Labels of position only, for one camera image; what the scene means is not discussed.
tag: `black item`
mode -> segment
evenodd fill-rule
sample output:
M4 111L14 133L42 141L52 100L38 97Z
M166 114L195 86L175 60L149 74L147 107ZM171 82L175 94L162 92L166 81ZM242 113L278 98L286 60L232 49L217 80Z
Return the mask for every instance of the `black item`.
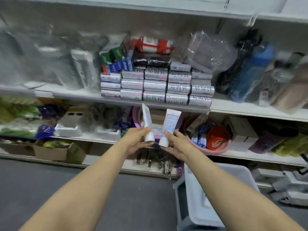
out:
M169 55L142 53L139 51L136 51L134 54L135 66L168 68L170 64L171 59Z
M231 83L241 71L242 64L246 58L251 57L254 47L260 45L262 36L256 38L258 29L249 29L247 34L237 42L235 48L238 49L238 55L233 65L226 71L222 72L216 82L216 91L227 94Z

